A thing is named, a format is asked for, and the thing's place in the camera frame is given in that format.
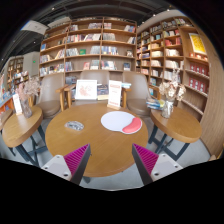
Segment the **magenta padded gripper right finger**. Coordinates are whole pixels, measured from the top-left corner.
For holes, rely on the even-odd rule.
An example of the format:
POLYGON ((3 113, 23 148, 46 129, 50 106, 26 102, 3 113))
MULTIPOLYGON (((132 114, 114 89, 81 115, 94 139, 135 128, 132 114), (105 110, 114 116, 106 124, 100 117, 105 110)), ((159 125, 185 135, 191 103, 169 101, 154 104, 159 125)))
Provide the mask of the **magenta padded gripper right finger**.
POLYGON ((137 144, 132 145, 132 155, 143 185, 148 185, 182 169, 182 166, 167 154, 156 154, 137 144))

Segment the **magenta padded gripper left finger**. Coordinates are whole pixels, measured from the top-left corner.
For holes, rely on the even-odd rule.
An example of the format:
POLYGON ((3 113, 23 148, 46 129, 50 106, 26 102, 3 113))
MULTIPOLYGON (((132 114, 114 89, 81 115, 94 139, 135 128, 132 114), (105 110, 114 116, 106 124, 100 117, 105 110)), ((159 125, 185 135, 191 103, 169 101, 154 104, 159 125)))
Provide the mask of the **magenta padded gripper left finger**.
POLYGON ((90 145, 86 144, 65 156, 54 156, 42 169, 79 185, 90 155, 90 145))

